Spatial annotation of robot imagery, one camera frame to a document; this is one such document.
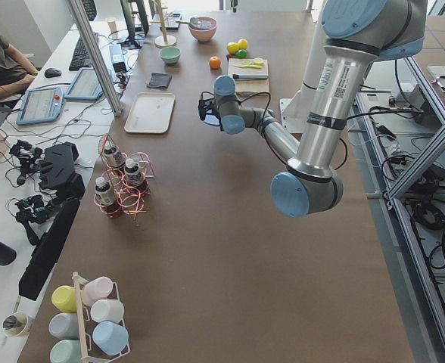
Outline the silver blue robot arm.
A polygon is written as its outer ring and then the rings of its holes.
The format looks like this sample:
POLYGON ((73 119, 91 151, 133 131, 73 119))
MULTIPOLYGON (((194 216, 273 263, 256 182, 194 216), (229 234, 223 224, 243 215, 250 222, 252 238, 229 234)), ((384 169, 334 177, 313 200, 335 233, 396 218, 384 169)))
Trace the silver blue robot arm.
POLYGON ((343 184, 330 162, 365 71, 376 61, 396 60, 421 51, 425 1, 328 1, 321 12, 325 61, 301 139, 284 130, 269 112, 242 107, 235 80, 219 76, 213 109, 222 130, 234 135, 256 129, 286 170, 271 182, 275 207, 291 218, 336 206, 343 184))

